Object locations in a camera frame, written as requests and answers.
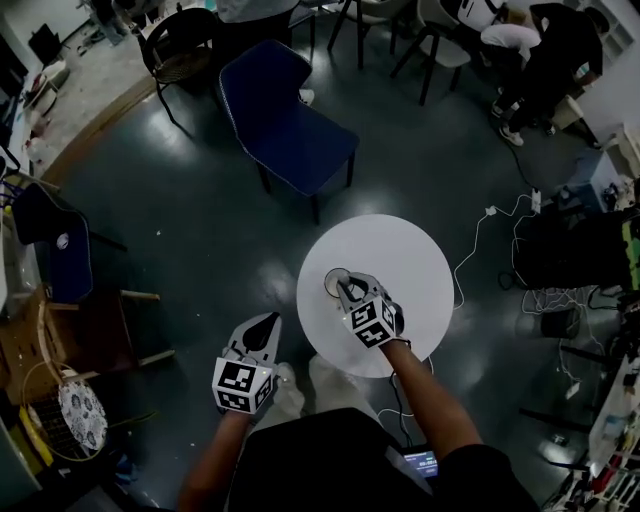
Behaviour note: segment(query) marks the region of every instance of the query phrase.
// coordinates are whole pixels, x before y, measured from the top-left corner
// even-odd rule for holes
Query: yellow object
[[[51,455],[49,448],[47,448],[47,445],[44,443],[42,438],[38,435],[38,432],[36,432],[36,429],[33,426],[33,423],[31,423],[31,419],[29,418],[29,414],[27,414],[27,410],[22,406],[20,407],[19,415],[20,415],[20,421],[22,421],[22,424],[24,425],[24,429],[27,431],[27,435],[29,436],[29,439],[33,443],[33,447],[38,451],[44,463],[47,466],[51,466],[51,464],[53,464],[53,455]]]

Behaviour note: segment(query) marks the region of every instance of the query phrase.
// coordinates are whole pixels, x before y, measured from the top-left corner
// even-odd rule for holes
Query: chair leg
[[[269,175],[267,174],[267,170],[264,168],[264,165],[256,162],[258,166],[258,171],[260,172],[260,179],[262,180],[262,186],[267,191],[267,194],[271,194],[271,184],[269,183]]]
[[[402,58],[398,61],[398,64],[396,65],[396,67],[391,72],[391,75],[389,75],[391,76],[391,78],[395,78],[396,76],[398,76],[398,73],[407,63],[407,61],[409,60],[409,57],[411,57],[411,55],[413,55],[416,51],[418,51],[418,49],[420,48],[420,43],[424,41],[424,38],[427,37],[427,34],[428,32],[425,29],[422,29],[420,31],[420,33],[418,34],[418,37],[416,37],[416,40],[411,44],[411,46],[407,50],[407,53],[405,53],[402,56]]]
[[[318,208],[318,196],[316,194],[311,196],[311,212],[313,213],[313,222],[316,226],[320,225],[320,209]]]
[[[458,66],[456,70],[453,72],[453,78],[451,79],[451,85],[449,86],[450,91],[455,91],[458,86],[458,80],[460,80],[460,73],[462,72],[462,66]]]
[[[427,99],[427,91],[429,90],[429,84],[431,83],[431,75],[433,75],[433,68],[436,65],[436,53],[438,52],[438,42],[440,38],[434,37],[433,44],[431,45],[431,55],[428,58],[427,69],[424,72],[424,81],[422,82],[422,92],[420,93],[420,106],[424,107],[424,102]]]
[[[364,67],[364,37],[366,33],[364,32],[364,25],[362,24],[362,1],[356,0],[356,19],[358,20],[358,69],[362,69]]]
[[[389,47],[389,53],[395,55],[396,53],[396,38],[398,36],[398,17],[396,16],[391,20],[391,46]]]
[[[179,126],[176,120],[173,118],[173,114],[171,113],[171,110],[169,110],[169,105],[167,105],[167,102],[164,101],[164,98],[162,97],[162,88],[160,87],[160,84],[158,83],[157,80],[156,80],[156,90],[158,91],[158,97],[160,98],[160,103],[162,103],[162,106],[167,111],[167,114],[169,115],[169,119],[171,119],[171,122],[173,124]]]
[[[114,249],[118,249],[122,252],[127,252],[126,245],[122,245],[115,240],[111,240],[111,238],[107,238],[106,236],[99,235],[98,233],[94,233],[93,231],[89,231],[89,237],[97,240],[98,242],[102,242],[104,245],[108,245],[109,247],[113,247]]]
[[[353,153],[353,155],[349,157],[349,165],[347,167],[347,187],[350,187],[351,183],[353,182],[353,164],[355,162],[355,159],[356,154]]]
[[[333,27],[333,32],[331,33],[331,38],[329,39],[329,44],[327,45],[327,51],[329,53],[331,53],[331,50],[333,50],[333,45],[336,42],[336,38],[338,37],[338,32],[340,32],[340,29],[342,28],[342,23],[344,23],[344,19],[347,17],[347,9],[351,5],[352,1],[353,0],[347,0],[344,3],[344,7],[340,11],[340,14],[338,15],[338,20],[336,21],[336,24]]]
[[[316,47],[316,17],[314,16],[309,20],[309,43],[311,44],[311,51]]]
[[[216,104],[216,107],[218,107],[218,110],[220,112],[224,112],[224,107],[222,106],[222,102],[220,101],[220,96],[218,96],[218,91],[216,91],[216,84],[214,83],[213,80],[209,81],[209,89],[211,89],[211,96],[213,96],[213,101]]]

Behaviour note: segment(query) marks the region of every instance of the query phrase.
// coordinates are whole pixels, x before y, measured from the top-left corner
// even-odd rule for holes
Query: chair
[[[458,25],[458,21],[444,10],[438,0],[418,0],[417,16],[423,28],[409,50],[407,50],[407,53],[404,54],[398,65],[391,72],[391,78],[395,78],[398,75],[398,72],[407,63],[409,57],[418,49],[426,54],[426,69],[422,93],[420,94],[420,105],[424,106],[435,63],[437,62],[445,68],[455,70],[449,87],[449,90],[453,91],[458,85],[462,66],[467,64],[471,57],[451,40],[452,31]]]
[[[158,97],[169,119],[177,126],[162,91],[171,84],[215,68],[208,41],[213,40],[217,23],[216,15],[208,9],[184,9],[163,20],[142,46],[142,59],[156,82]],[[209,80],[211,94],[223,110],[214,83]]]
[[[359,140],[299,101],[298,90],[310,74],[308,61],[268,40],[222,69],[220,89],[236,137],[256,161],[267,193],[268,171],[311,199],[318,224],[317,193],[346,160],[351,186]]]
[[[303,3],[298,4],[291,13],[289,30],[293,30],[307,20],[309,20],[309,44],[311,46],[311,51],[313,52],[316,45],[316,11],[314,9],[306,7]]]
[[[355,21],[358,30],[358,69],[363,67],[363,43],[369,29],[373,25],[380,25],[391,20],[391,47],[389,49],[391,55],[395,53],[396,37],[398,35],[398,15],[411,0],[347,0],[340,11],[338,20],[333,27],[333,33],[327,51],[331,52],[333,45],[338,37],[338,32],[342,28],[345,18]]]
[[[91,233],[84,216],[37,183],[29,185],[12,204],[20,243],[45,242],[54,302],[72,304],[93,290],[89,237],[126,251],[122,244]]]

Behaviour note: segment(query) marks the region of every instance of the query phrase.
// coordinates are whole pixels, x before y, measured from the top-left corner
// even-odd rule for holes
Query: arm
[[[467,411],[431,375],[431,372],[399,340],[381,347],[393,366],[420,429],[433,446],[438,460],[482,439]]]
[[[213,441],[182,487],[180,512],[223,509],[250,421],[249,414],[234,411],[223,416]]]
[[[116,16],[120,18],[120,21],[122,21],[122,23],[124,23],[127,27],[129,27],[129,29],[131,29],[131,26],[134,23],[126,9],[123,9],[115,0],[111,2],[111,7],[113,7],[113,12],[115,12]]]
[[[529,7],[529,11],[531,12],[531,20],[533,24],[540,32],[540,35],[544,34],[544,27],[542,26],[542,20],[548,19],[549,23],[553,21],[554,18],[557,18],[563,14],[563,10],[566,7],[564,5],[550,3],[550,4],[536,4]]]

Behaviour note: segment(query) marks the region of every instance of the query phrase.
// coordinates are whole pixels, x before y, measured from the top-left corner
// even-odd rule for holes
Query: white round table
[[[354,217],[327,231],[300,270],[298,315],[311,345],[345,372],[388,377],[382,351],[365,348],[347,330],[340,301],[325,290],[327,272],[337,267],[378,279],[404,311],[402,336],[421,361],[429,357],[447,332],[454,300],[451,270],[429,235],[398,217]]]

